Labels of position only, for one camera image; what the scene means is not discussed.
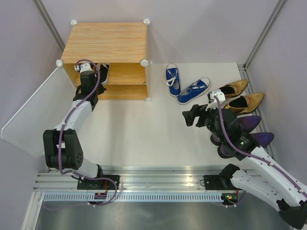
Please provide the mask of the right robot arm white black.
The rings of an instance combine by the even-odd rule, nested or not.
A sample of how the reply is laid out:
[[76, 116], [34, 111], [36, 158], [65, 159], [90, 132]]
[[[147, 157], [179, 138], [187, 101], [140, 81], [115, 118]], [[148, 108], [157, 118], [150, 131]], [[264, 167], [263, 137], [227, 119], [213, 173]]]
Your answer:
[[234, 164], [219, 173], [219, 184], [224, 189], [241, 189], [273, 207], [291, 227], [301, 230], [307, 223], [307, 187], [291, 176], [266, 152], [265, 141], [259, 134], [247, 131], [244, 122], [230, 109], [207, 110], [205, 105], [194, 105], [183, 116], [187, 126], [206, 127], [211, 140], [219, 147], [222, 158], [236, 158], [258, 172], [266, 182], [253, 179]]

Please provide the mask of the black canvas sneaker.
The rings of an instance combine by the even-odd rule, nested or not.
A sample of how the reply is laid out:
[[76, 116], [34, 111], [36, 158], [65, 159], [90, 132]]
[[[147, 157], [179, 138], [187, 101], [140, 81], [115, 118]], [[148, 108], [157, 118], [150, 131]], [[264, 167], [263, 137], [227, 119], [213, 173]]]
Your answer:
[[110, 71], [110, 63], [98, 63], [98, 70], [100, 73], [100, 82], [102, 85], [106, 85], [108, 82], [108, 75]]

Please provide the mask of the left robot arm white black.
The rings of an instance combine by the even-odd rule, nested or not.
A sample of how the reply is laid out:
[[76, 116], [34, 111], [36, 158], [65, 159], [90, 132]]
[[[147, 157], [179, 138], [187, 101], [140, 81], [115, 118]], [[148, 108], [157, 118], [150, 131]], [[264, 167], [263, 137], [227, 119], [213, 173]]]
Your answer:
[[46, 164], [62, 175], [77, 175], [92, 189], [104, 187], [116, 191], [119, 177], [106, 177], [100, 165], [89, 162], [83, 155], [78, 132], [105, 88], [100, 83], [100, 75], [93, 70], [82, 72], [80, 77], [81, 85], [76, 90], [68, 114], [56, 128], [43, 133]]

